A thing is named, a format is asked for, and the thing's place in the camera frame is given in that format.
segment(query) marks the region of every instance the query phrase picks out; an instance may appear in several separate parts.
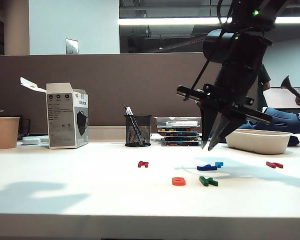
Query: mesh pencil holder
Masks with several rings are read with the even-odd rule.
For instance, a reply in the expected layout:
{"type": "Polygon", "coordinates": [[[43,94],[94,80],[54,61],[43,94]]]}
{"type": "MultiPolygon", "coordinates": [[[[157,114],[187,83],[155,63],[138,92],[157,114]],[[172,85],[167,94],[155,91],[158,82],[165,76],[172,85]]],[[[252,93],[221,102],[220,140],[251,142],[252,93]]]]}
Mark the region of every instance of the mesh pencil holder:
{"type": "Polygon", "coordinates": [[[125,116],[125,146],[147,147],[151,145],[151,115],[125,116]]]}

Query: gray partition wall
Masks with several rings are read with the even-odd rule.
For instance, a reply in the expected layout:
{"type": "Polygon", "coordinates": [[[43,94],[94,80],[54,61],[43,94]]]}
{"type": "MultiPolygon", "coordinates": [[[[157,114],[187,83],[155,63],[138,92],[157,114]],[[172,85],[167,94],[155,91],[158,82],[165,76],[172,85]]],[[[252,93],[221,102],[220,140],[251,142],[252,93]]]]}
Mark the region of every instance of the gray partition wall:
{"type": "MultiPolygon", "coordinates": [[[[183,101],[176,88],[191,87],[204,63],[202,53],[0,56],[0,109],[30,118],[32,133],[47,132],[45,94],[21,86],[24,77],[44,89],[46,83],[60,82],[84,89],[90,126],[124,126],[124,105],[134,114],[196,117],[199,108],[183,101]]],[[[219,68],[211,63],[197,88],[213,83],[219,68]]],[[[249,96],[256,99],[256,84],[249,96]]]]}

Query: face mask image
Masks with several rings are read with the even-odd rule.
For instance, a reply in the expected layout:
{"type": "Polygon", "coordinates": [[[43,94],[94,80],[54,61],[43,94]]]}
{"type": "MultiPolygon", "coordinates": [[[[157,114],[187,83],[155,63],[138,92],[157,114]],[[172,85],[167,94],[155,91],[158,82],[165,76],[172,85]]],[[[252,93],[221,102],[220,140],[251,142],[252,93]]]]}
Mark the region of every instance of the face mask image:
{"type": "Polygon", "coordinates": [[[78,112],[76,115],[76,123],[81,136],[85,133],[85,129],[87,127],[87,118],[88,117],[83,114],[83,111],[78,112]]]}

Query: paper cup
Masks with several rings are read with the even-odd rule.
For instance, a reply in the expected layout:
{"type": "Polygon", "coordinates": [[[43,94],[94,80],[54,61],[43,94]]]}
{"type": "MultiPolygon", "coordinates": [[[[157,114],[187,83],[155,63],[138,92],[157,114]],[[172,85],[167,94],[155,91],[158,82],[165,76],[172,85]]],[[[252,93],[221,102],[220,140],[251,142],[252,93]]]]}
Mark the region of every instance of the paper cup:
{"type": "Polygon", "coordinates": [[[20,117],[0,117],[0,149],[16,148],[20,117]]]}

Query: green indicator light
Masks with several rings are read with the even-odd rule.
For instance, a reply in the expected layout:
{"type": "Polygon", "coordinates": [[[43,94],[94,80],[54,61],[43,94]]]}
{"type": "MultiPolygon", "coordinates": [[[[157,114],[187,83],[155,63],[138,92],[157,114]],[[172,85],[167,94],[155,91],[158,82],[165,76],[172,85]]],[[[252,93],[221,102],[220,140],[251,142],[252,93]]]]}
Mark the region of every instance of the green indicator light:
{"type": "Polygon", "coordinates": [[[259,14],[260,14],[259,10],[254,10],[253,13],[252,13],[252,15],[254,17],[257,16],[257,15],[259,15],[259,14]]]}

